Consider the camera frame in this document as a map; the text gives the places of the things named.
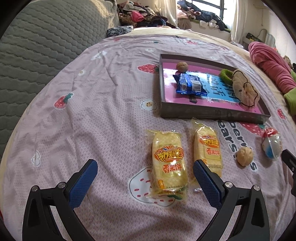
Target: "blue snack package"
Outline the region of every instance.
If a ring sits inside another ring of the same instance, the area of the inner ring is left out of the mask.
[[[183,95],[207,96],[198,76],[186,73],[173,75],[176,83],[176,93]]]

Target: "window frame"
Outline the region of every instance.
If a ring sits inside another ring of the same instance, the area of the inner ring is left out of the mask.
[[[213,3],[210,3],[210,2],[207,2],[207,1],[203,1],[203,0],[191,0],[191,3],[193,3],[193,2],[204,3],[204,4],[207,4],[209,6],[220,9],[220,16],[219,17],[223,20],[224,10],[227,10],[227,8],[224,8],[224,0],[220,0],[220,6],[215,5]]]

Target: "yellow snack package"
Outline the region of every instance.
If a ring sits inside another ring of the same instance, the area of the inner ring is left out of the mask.
[[[170,131],[150,132],[154,134],[152,196],[171,195],[178,200],[185,199],[188,176],[180,134]]]
[[[195,130],[193,142],[194,161],[203,160],[212,172],[222,177],[223,163],[216,131],[212,127],[198,123],[196,119],[192,119],[192,124]]]

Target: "gray cushion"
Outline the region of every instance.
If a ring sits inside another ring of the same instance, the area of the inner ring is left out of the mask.
[[[115,0],[39,0],[16,16],[0,40],[0,158],[39,91],[118,25]]]

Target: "bolt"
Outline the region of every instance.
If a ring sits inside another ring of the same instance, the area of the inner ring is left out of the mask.
[[[33,186],[31,190],[32,192],[36,192],[38,190],[38,186]]]
[[[228,188],[232,188],[233,187],[233,184],[231,182],[226,182],[225,183],[225,186],[228,187]]]
[[[60,183],[57,185],[58,188],[64,188],[65,186],[66,186],[66,183],[64,183],[64,182],[60,182]]]
[[[256,191],[259,191],[259,190],[260,190],[260,187],[259,187],[258,185],[254,185],[254,189],[255,189]]]

